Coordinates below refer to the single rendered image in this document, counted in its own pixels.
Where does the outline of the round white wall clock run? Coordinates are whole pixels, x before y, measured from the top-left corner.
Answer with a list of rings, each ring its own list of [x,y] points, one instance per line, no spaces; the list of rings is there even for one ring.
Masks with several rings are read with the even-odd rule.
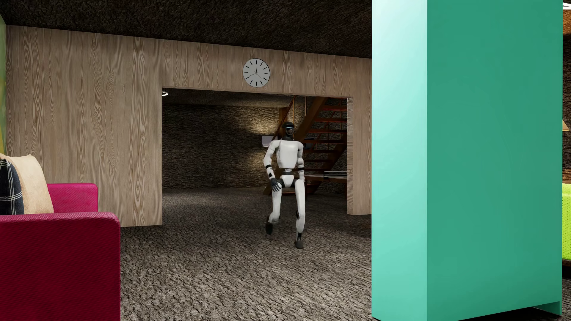
[[[251,87],[260,88],[265,86],[270,76],[271,70],[262,59],[250,59],[243,66],[243,78]]]

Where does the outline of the magenta fabric sofa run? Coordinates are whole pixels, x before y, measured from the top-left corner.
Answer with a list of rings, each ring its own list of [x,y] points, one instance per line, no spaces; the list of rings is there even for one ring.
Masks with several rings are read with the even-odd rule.
[[[48,184],[53,214],[0,215],[0,321],[120,321],[120,223],[93,183]]]

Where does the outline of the beige cushion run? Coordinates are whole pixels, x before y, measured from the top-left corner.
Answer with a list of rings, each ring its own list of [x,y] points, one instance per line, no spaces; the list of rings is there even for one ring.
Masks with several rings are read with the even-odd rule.
[[[0,159],[7,159],[18,173],[24,214],[54,213],[46,179],[37,159],[31,154],[22,157],[9,157],[0,154]]]

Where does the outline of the teal shelf unit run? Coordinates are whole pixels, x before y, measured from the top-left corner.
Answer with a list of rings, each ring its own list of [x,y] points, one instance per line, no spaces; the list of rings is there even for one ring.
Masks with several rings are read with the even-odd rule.
[[[372,0],[372,316],[561,315],[561,0]]]

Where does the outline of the white humanoid robot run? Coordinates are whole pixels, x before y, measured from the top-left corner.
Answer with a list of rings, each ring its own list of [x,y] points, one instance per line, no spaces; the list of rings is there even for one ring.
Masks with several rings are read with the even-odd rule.
[[[269,182],[272,177],[280,181],[282,189],[293,187],[296,194],[296,240],[295,247],[304,248],[302,234],[305,224],[305,179],[304,144],[294,140],[295,126],[292,122],[283,124],[284,135],[270,143],[263,159]],[[272,212],[267,216],[266,233],[271,235],[274,224],[280,219],[282,200],[280,192],[272,192]]]

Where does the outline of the dark plaid cushion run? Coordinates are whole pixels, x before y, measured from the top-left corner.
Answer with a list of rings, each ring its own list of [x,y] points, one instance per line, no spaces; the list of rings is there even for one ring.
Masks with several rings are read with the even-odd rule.
[[[18,172],[7,159],[0,159],[0,215],[25,214]]]

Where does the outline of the red wooden staircase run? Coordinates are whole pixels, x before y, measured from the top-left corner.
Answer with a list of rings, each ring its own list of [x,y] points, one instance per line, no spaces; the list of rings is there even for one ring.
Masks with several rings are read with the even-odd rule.
[[[323,182],[346,184],[346,170],[333,172],[347,147],[348,99],[340,97],[291,98],[279,109],[279,121],[273,139],[284,135],[283,124],[291,121],[295,139],[304,144],[305,190],[314,193]]]

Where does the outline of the lime green furniture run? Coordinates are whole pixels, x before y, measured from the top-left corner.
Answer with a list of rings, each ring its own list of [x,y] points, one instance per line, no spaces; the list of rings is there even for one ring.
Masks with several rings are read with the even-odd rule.
[[[562,183],[562,259],[571,266],[571,180]]]

